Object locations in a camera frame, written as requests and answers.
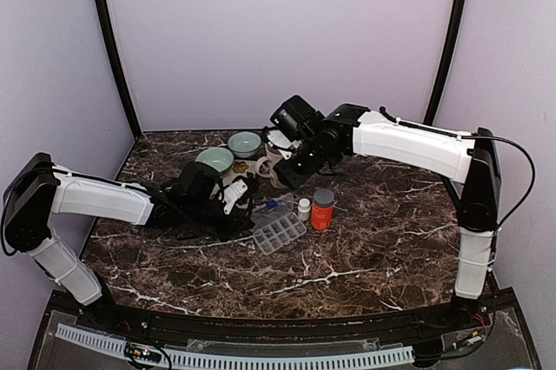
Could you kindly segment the clear plastic pill organizer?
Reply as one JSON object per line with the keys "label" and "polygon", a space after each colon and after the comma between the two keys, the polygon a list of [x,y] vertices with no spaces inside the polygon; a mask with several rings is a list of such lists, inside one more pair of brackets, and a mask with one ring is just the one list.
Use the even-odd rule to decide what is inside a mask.
{"label": "clear plastic pill organizer", "polygon": [[263,254],[272,254],[306,234],[307,228],[297,214],[297,206],[294,196],[287,193],[253,211],[252,236]]}

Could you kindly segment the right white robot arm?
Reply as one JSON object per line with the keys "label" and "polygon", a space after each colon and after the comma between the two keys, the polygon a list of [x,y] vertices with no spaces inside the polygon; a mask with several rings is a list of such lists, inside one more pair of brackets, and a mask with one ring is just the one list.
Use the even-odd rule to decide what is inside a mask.
{"label": "right white robot arm", "polygon": [[325,165],[345,155],[371,156],[423,168],[461,184],[455,199],[460,253],[454,294],[443,321],[461,330],[477,314],[499,229],[501,174],[493,135],[437,129],[389,115],[384,108],[343,103],[325,116],[292,96],[270,117],[278,135],[272,147],[283,153],[275,172],[280,183],[299,188]]}

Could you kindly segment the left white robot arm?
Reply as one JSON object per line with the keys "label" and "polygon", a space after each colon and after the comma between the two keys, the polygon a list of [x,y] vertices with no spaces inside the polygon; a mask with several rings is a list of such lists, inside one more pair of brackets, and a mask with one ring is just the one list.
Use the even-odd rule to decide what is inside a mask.
{"label": "left white robot arm", "polygon": [[148,187],[70,171],[38,153],[4,191],[1,245],[8,256],[28,254],[89,307],[89,318],[104,332],[114,332],[122,325],[122,311],[110,303],[102,278],[56,235],[50,217],[84,215],[153,229],[189,228],[227,240],[252,227],[257,189],[253,175],[226,183],[202,162],[190,162],[178,177]]}

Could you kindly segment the cream ceramic mug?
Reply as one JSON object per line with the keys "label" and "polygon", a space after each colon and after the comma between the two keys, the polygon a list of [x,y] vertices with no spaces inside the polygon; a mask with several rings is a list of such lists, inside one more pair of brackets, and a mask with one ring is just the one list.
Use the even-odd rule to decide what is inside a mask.
{"label": "cream ceramic mug", "polygon": [[255,162],[255,173],[263,179],[269,180],[272,187],[277,189],[287,189],[288,186],[283,184],[275,167],[283,159],[281,153],[277,149],[273,149],[268,144],[265,145],[265,154]]}

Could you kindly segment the small white pill bottle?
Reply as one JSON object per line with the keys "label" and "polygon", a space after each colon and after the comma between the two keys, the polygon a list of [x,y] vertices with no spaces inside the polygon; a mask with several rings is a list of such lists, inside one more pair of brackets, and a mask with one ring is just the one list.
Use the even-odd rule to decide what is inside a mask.
{"label": "small white pill bottle", "polygon": [[301,198],[298,202],[297,212],[301,221],[308,221],[311,217],[312,203],[308,198]]}

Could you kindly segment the orange pill bottle grey cap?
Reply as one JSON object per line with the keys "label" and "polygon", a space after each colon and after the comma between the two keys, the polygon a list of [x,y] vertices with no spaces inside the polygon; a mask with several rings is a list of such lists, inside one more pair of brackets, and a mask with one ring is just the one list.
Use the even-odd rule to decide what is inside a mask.
{"label": "orange pill bottle grey cap", "polygon": [[334,212],[334,193],[331,190],[318,188],[313,195],[311,226],[317,231],[329,228]]}

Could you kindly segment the floral rectangular ceramic plate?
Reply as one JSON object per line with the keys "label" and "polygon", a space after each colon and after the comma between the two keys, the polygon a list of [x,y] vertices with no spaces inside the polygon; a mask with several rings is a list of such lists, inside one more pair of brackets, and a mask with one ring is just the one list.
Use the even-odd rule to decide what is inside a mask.
{"label": "floral rectangular ceramic plate", "polygon": [[236,160],[221,174],[213,190],[213,196],[222,199],[238,197],[249,199],[257,193],[259,182],[255,172],[255,161]]}

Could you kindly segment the light green ceramic bowl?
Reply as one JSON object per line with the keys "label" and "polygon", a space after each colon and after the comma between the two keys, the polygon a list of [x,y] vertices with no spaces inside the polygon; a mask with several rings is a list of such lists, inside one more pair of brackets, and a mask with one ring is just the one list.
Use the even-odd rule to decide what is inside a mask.
{"label": "light green ceramic bowl", "polygon": [[229,149],[213,147],[204,149],[196,158],[195,162],[203,163],[214,170],[220,176],[226,175],[234,164],[234,155]]}

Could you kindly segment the blue striped ceramic bowl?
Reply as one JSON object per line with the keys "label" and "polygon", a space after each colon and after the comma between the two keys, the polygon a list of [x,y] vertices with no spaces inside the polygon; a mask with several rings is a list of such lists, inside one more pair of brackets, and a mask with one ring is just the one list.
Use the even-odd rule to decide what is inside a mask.
{"label": "blue striped ceramic bowl", "polygon": [[228,139],[228,148],[236,158],[247,159],[254,156],[261,146],[261,137],[251,131],[233,134]]}

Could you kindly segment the black front rail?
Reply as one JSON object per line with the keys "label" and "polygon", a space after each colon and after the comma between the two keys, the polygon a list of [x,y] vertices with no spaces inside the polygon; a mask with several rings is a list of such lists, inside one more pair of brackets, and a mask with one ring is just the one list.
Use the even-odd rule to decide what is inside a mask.
{"label": "black front rail", "polygon": [[438,340],[452,331],[477,328],[484,334],[492,324],[486,306],[475,310],[451,304],[424,307],[397,313],[371,314],[333,319],[247,320],[159,313],[117,306],[119,319],[113,327],[101,325],[82,311],[77,322],[98,330],[138,340],[180,344],[185,340],[232,342],[325,342],[377,338],[401,343]]}

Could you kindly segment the right black frame post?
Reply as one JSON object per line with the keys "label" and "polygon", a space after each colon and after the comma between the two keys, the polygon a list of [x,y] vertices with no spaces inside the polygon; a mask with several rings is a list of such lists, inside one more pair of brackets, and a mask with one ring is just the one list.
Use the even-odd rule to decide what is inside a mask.
{"label": "right black frame post", "polygon": [[453,55],[456,49],[465,3],[466,0],[453,0],[452,3],[447,25],[447,33],[440,55],[439,66],[423,120],[423,123],[428,126],[432,126],[434,124],[434,120],[438,115],[443,93],[447,85]]}

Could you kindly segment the black frame post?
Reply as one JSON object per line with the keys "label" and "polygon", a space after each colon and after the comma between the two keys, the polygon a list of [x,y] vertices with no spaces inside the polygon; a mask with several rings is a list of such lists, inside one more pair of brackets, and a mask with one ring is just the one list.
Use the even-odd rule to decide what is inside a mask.
{"label": "black frame post", "polygon": [[438,115],[443,93],[447,85],[453,55],[456,49],[465,3],[466,0],[453,0],[452,3],[447,25],[447,33],[440,55],[439,66],[423,120],[423,123],[428,126],[432,126],[434,124],[434,120]]}
{"label": "black frame post", "polygon": [[103,36],[103,43],[109,59],[109,66],[116,85],[116,90],[132,136],[137,140],[142,129],[132,103],[129,86],[124,74],[121,57],[116,44],[116,35],[111,21],[108,0],[95,0],[96,14]]}

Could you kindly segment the left black frame post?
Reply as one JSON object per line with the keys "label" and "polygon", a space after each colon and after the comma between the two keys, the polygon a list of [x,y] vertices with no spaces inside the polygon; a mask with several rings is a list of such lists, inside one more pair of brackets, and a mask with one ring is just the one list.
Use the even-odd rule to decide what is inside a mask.
{"label": "left black frame post", "polygon": [[108,0],[95,0],[96,14],[103,36],[103,43],[109,59],[109,66],[116,85],[116,90],[132,136],[137,140],[142,129],[132,103],[129,86],[124,74],[121,57],[116,44],[116,35],[111,21]]}

